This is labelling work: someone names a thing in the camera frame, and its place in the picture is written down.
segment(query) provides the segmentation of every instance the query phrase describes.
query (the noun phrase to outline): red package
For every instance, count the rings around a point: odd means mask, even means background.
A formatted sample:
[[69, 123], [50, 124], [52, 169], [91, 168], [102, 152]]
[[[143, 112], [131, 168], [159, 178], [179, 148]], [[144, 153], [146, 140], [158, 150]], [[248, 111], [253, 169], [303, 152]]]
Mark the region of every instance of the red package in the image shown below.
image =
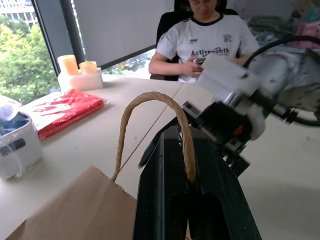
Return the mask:
[[40, 139], [65, 129], [84, 117], [102, 109], [104, 100], [78, 90], [54, 92], [26, 105]]

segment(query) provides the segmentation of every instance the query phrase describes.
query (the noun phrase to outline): hand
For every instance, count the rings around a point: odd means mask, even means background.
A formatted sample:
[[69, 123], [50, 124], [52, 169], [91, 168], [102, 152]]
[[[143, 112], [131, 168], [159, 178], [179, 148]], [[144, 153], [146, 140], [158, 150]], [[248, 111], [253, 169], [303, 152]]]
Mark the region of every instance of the hand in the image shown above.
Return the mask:
[[201, 75], [201, 65], [194, 62], [197, 56], [190, 57], [185, 63], [181, 64], [181, 75], [186, 75], [191, 78], [198, 78]]

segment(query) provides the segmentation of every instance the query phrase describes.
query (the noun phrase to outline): man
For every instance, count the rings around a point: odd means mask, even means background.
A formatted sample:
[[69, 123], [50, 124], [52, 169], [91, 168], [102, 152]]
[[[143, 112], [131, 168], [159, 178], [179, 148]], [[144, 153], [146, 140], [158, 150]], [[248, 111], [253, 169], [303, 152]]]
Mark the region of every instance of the man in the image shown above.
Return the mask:
[[[259, 45], [247, 24], [237, 15], [216, 11], [219, 0], [189, 0], [193, 17], [183, 20], [161, 36], [150, 65], [151, 74], [179, 75], [194, 83], [202, 68], [195, 63], [214, 54], [243, 65]], [[235, 59], [240, 50], [241, 58]], [[175, 55], [179, 63], [168, 63]]]

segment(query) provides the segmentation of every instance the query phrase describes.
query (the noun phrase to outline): orange cup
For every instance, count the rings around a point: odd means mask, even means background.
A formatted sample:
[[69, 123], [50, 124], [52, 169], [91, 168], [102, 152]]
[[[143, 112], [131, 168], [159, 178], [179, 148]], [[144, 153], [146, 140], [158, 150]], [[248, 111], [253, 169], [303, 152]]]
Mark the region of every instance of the orange cup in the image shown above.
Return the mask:
[[97, 63], [95, 61], [84, 61], [79, 64], [81, 74], [96, 74], [98, 72]]
[[66, 73], [68, 75], [79, 75], [75, 55], [59, 56], [58, 63], [62, 73]]

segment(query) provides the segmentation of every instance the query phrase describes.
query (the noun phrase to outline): rope handle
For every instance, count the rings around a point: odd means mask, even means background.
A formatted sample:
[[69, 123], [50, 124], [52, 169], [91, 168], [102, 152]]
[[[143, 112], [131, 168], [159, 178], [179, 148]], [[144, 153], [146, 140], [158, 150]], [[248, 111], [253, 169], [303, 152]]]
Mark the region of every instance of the rope handle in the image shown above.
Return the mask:
[[138, 105], [148, 101], [152, 101], [152, 100], [158, 100], [160, 102], [163, 102], [175, 111], [176, 117], [178, 119], [178, 123], [181, 126], [182, 139], [183, 139], [182, 152], [184, 156], [186, 175], [189, 181], [191, 183], [194, 183], [196, 178], [195, 150], [194, 150], [194, 145], [192, 141], [191, 131], [188, 124], [188, 119], [184, 111], [176, 101], [174, 101], [171, 97], [156, 91], [145, 92], [137, 96], [125, 108], [124, 113], [122, 115], [122, 119], [121, 119], [121, 125], [120, 125], [120, 135], [119, 135], [119, 141], [118, 141], [118, 147], [117, 147], [117, 153], [116, 153], [115, 170], [111, 180], [116, 181], [117, 176], [120, 172], [121, 159], [122, 159], [122, 154], [123, 154], [124, 145], [125, 145], [126, 127], [128, 125], [129, 118], [131, 116], [132, 111]]

